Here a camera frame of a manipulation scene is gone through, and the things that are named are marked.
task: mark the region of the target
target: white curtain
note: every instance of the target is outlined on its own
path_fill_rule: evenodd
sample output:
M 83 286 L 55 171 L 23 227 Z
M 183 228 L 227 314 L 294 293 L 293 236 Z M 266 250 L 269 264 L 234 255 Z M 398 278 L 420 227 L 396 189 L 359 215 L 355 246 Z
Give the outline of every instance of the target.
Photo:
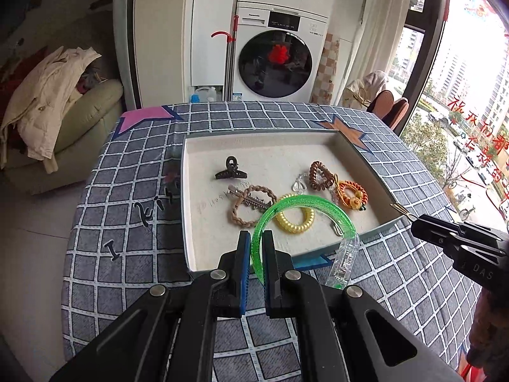
M 366 0 L 362 22 L 352 42 L 350 61 L 342 76 L 337 76 L 334 104 L 344 87 L 355 79 L 382 70 L 388 72 L 393 61 L 410 0 Z

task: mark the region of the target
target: tiled floor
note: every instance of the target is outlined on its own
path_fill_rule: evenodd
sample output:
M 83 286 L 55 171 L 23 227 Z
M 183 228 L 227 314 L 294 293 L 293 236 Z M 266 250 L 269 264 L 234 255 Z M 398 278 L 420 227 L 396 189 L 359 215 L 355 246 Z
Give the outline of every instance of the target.
M 30 196 L 0 173 L 0 332 L 34 382 L 64 364 L 62 272 L 84 186 Z

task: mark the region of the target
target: black hair claw clip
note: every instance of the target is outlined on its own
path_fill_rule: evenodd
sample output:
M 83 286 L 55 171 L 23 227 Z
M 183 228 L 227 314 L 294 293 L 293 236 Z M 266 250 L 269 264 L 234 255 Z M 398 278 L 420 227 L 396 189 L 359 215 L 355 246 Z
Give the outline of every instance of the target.
M 238 167 L 239 164 L 237 163 L 237 158 L 234 156 L 228 156 L 226 159 L 226 169 L 218 172 L 216 174 L 216 179 L 247 178 L 248 175 L 243 171 L 239 171 Z

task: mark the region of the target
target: cabinet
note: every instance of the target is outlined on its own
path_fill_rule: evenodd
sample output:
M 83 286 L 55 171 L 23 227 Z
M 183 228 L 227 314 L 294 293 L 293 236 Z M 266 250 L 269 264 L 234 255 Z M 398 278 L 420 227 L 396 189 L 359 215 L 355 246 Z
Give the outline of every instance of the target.
M 223 86 L 226 36 L 211 38 L 210 35 L 218 31 L 230 31 L 235 3 L 235 0 L 194 0 L 191 28 L 192 86 Z

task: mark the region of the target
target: beige jacket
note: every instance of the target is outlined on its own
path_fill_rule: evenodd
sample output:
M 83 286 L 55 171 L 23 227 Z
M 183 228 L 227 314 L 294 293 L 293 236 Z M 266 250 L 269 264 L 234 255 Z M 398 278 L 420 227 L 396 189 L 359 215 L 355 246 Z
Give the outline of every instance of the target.
M 385 90 L 388 81 L 386 73 L 381 70 L 354 80 L 343 90 L 340 106 L 366 111 L 366 103 L 369 105 L 378 93 Z
M 9 101 L 0 126 L 1 165 L 7 161 L 8 126 L 16 124 L 30 158 L 53 157 L 66 104 L 85 68 L 101 55 L 58 48 L 32 70 Z

